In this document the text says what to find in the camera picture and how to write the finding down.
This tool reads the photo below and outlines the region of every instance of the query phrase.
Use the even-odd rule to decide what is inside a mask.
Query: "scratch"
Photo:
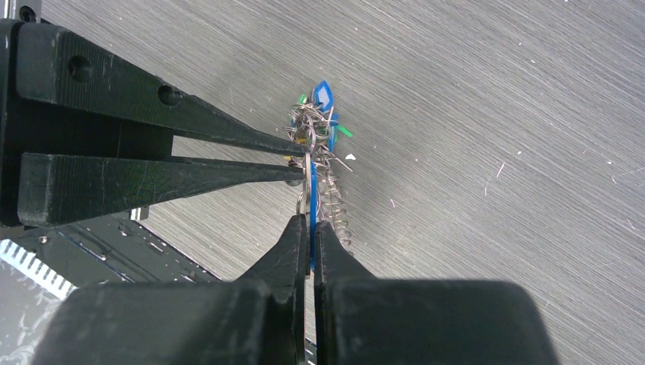
[[[155,249],[157,249],[157,251],[164,252],[159,246],[155,245],[154,243],[152,242],[148,242],[148,243],[150,243],[150,246],[153,246]]]
[[[105,206],[105,163],[101,168],[101,187],[103,188],[103,201],[101,202],[102,206]]]
[[[399,25],[401,25],[401,26],[402,26],[402,27],[404,27],[405,29],[407,29],[407,30],[410,30],[410,29],[411,29],[407,24],[403,23],[402,21],[399,21],[399,20],[395,19],[392,15],[387,14],[385,11],[381,10],[381,9],[380,9],[380,8],[378,8],[376,5],[372,5],[371,3],[366,2],[365,0],[363,0],[363,3],[364,3],[364,4],[369,5],[370,7],[372,7],[372,9],[374,9],[374,10],[378,11],[378,12],[379,12],[379,13],[381,13],[382,15],[385,15],[385,16],[386,16],[386,17],[388,17],[390,20],[395,21],[396,23],[399,23]]]
[[[145,168],[143,170],[143,177],[139,181],[139,187],[137,188],[137,194],[136,194],[137,196],[141,193],[141,186],[144,183],[146,183],[145,178],[146,178],[146,176],[148,176],[148,168],[149,168],[149,164],[147,163],[147,164],[145,164]]]
[[[560,128],[560,127],[558,127],[558,126],[554,125],[554,124],[553,124],[553,123],[551,123],[551,122],[549,123],[549,125],[550,125],[551,127],[553,127],[554,129],[556,129],[558,132],[562,133],[563,135],[566,135],[567,137],[569,137],[569,138],[573,139],[574,141],[576,141],[576,142],[580,143],[583,147],[585,147],[585,148],[586,148],[586,150],[585,150],[585,151],[593,152],[594,154],[597,154],[597,155],[599,155],[600,157],[602,157],[602,158],[604,158],[604,159],[606,159],[606,160],[609,160],[609,159],[608,159],[604,154],[601,154],[600,152],[597,152],[597,151],[593,150],[593,149],[592,149],[592,148],[590,148],[588,145],[586,145],[583,141],[581,141],[580,139],[578,139],[578,138],[574,137],[571,133],[567,133],[567,132],[566,132],[566,131],[564,131],[562,128]]]
[[[589,344],[589,342],[596,336],[596,333],[594,332],[593,335],[590,335],[589,338],[586,340],[586,344]]]
[[[410,228],[410,227],[408,227],[408,229],[407,229],[407,230],[405,230],[405,232],[401,235],[401,237],[400,237],[398,240],[396,240],[396,242],[394,243],[394,246],[398,245],[398,244],[399,244],[399,242],[403,241],[403,239],[405,238],[405,236],[408,236],[408,233],[410,233],[410,230],[411,230],[411,228]]]
[[[282,262],[282,259],[284,259],[285,257],[289,256],[289,254],[291,254],[295,250],[296,250],[295,248],[292,248],[289,251],[285,252],[284,255],[280,256],[278,261],[271,268],[277,268],[280,265],[280,262]]]
[[[506,166],[506,162],[502,162],[502,167],[500,167],[500,170],[497,171],[497,176],[495,177],[495,179],[498,179],[500,177],[500,174],[502,173],[504,166]]]
[[[491,182],[490,178],[486,180],[486,186],[484,186],[484,196],[488,196],[488,183],[490,182]]]
[[[640,169],[635,169],[634,171],[629,171],[629,172],[626,172],[626,173],[619,173],[615,177],[624,176],[624,175],[631,175],[632,173],[637,173],[637,172],[643,171],[643,170],[645,170],[645,167],[641,167]]]

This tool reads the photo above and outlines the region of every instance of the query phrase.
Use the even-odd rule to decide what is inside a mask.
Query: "metal spring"
[[[334,174],[331,167],[331,162],[335,159],[336,157],[325,149],[322,153],[317,154],[314,160],[316,164],[316,177],[319,181],[318,192],[321,206],[319,216],[321,221],[328,221],[334,227],[338,240],[345,249],[349,249],[349,246],[351,246],[351,231],[348,228],[349,223],[345,218],[347,210],[345,209],[345,201],[338,187],[338,177]]]
[[[326,113],[333,114],[333,109]],[[316,165],[316,178],[318,181],[318,201],[316,216],[321,221],[328,221],[338,240],[347,249],[351,245],[351,232],[348,229],[348,222],[345,219],[345,202],[337,184],[337,176],[332,171],[331,161],[338,158],[329,151],[327,142],[331,121],[323,115],[314,103],[298,104],[291,108],[291,118],[294,121],[293,127],[285,130],[292,141],[308,141],[312,152],[313,162]],[[292,157],[288,163],[291,167],[303,167],[301,158]]]

